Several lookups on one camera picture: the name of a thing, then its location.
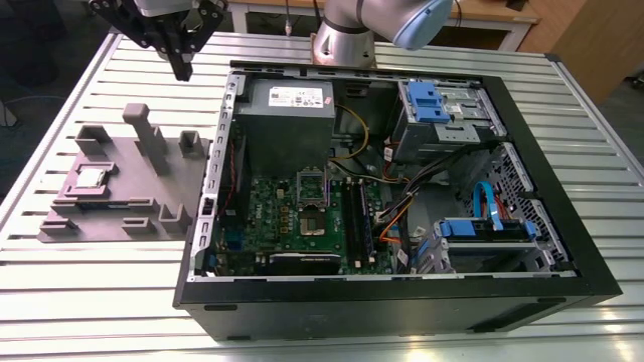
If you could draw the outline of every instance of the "metal table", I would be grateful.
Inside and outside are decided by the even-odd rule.
[[[214,342],[171,301],[183,241],[42,244],[35,235],[83,124],[134,137],[127,102],[147,103],[163,134],[215,133],[231,59],[310,62],[310,39],[216,34],[180,83],[154,51],[110,34],[0,208],[0,357],[91,360],[642,360],[642,167],[566,68],[539,54],[379,44],[382,68],[499,75],[626,294],[510,333]]]

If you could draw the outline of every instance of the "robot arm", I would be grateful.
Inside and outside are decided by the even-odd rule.
[[[316,63],[370,67],[374,32],[395,46],[424,47],[446,24],[452,0],[328,0],[314,44]]]
[[[191,79],[192,57],[222,24],[226,0],[91,0],[90,6],[142,48],[156,49],[178,80]],[[188,29],[194,15],[199,25]]]
[[[324,24],[314,43],[316,63],[370,67],[374,32],[396,46],[416,50],[436,36],[454,0],[328,0]],[[139,44],[152,46],[188,81],[192,57],[222,24],[227,0],[90,0],[108,22]],[[191,15],[200,24],[190,29]]]

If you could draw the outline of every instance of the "floor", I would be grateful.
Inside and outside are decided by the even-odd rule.
[[[16,85],[7,77],[2,77],[0,73],[0,99],[4,101],[31,95],[58,97],[70,95],[103,42],[104,34],[110,29],[107,22],[99,17],[90,17],[76,1],[59,0],[56,5],[68,29],[66,38],[47,43],[59,67],[59,78],[51,84],[26,88]],[[0,16],[6,14],[11,14],[11,9],[3,2]],[[283,25],[283,16],[251,14],[248,17],[251,32],[284,34]],[[294,35],[308,36],[315,28],[314,18],[295,17]],[[230,19],[220,30],[232,31]],[[0,127],[0,200],[10,191],[62,105],[63,101],[58,99],[32,99],[10,105],[20,124],[14,129]],[[631,89],[624,83],[600,105],[600,109],[638,159],[644,163],[644,91]]]

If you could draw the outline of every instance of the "yellow wire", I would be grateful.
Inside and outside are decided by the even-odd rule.
[[[359,153],[362,151],[364,151],[364,149],[367,148],[367,145],[370,143],[370,127],[367,126],[367,122],[364,121],[363,117],[359,116],[359,114],[356,112],[354,112],[352,109],[348,109],[346,106],[343,106],[342,104],[336,104],[338,107],[340,107],[342,109],[344,109],[347,112],[351,113],[351,115],[354,115],[355,119],[358,119],[360,121],[360,124],[363,125],[363,129],[364,129],[364,142],[363,142],[363,146],[360,147],[360,149],[354,152],[352,154],[347,155],[347,156],[340,156],[340,157],[334,157],[331,160],[334,161],[340,161],[340,160],[348,160],[350,158],[355,157],[356,155],[359,155]]]

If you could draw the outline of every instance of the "label sticker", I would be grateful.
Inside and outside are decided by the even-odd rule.
[[[323,108],[322,88],[272,87],[270,107]]]
[[[403,251],[403,249],[399,249],[399,253],[396,254],[400,262],[407,266],[407,263],[410,261],[410,257],[407,256],[407,253]]]
[[[420,226],[416,227],[416,230],[414,230],[414,234],[412,236],[415,238],[419,238],[420,236],[424,236],[424,233],[427,232],[427,230],[424,228],[422,228]]]
[[[391,147],[387,147],[384,149],[384,160],[387,162],[392,162],[392,159],[394,159],[394,149]]]
[[[446,104],[443,108],[446,109],[446,112],[463,113],[462,107],[458,104],[454,104],[454,105]]]

